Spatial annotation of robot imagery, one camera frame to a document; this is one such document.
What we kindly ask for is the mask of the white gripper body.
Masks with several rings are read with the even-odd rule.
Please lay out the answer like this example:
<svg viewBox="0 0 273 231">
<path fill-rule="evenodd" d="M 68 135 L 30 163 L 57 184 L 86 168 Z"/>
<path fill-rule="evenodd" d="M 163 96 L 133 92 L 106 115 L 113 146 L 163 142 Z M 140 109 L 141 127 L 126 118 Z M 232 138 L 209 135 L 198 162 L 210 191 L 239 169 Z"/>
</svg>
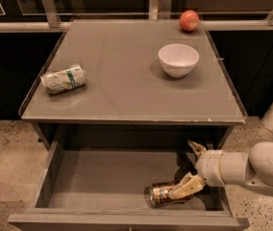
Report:
<svg viewBox="0 0 273 231">
<path fill-rule="evenodd" d="M 221 150 L 208 150 L 197 160 L 198 176 L 210 187 L 223 187 L 224 181 L 220 172 Z"/>
</svg>

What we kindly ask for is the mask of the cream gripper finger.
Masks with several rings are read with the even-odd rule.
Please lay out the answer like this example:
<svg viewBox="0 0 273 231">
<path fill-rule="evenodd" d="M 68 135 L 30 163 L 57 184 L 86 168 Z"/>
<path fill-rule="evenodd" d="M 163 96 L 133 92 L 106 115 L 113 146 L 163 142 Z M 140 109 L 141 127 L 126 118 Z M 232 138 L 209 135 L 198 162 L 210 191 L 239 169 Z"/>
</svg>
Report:
<svg viewBox="0 0 273 231">
<path fill-rule="evenodd" d="M 172 189 L 168 192 L 171 199 L 181 199 L 204 189 L 206 183 L 198 175 L 187 173 L 180 181 L 175 182 Z"/>
<path fill-rule="evenodd" d="M 199 158 L 203 153 L 207 151 L 207 148 L 204 145 L 197 143 L 196 141 L 188 140 L 187 143 L 191 147 L 197 158 Z"/>
</svg>

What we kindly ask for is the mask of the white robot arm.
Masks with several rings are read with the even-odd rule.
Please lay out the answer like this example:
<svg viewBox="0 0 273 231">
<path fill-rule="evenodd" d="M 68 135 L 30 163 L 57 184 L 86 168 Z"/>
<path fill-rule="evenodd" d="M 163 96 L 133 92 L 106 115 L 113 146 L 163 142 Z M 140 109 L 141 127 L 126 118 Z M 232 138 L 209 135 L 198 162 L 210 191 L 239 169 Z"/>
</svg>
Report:
<svg viewBox="0 0 273 231">
<path fill-rule="evenodd" d="M 205 186 L 227 185 L 273 196 L 273 142 L 259 142 L 248 152 L 208 150 L 195 141 L 188 140 L 187 143 L 197 158 L 197 174 L 187 173 L 169 192 L 171 199 L 198 193 Z"/>
</svg>

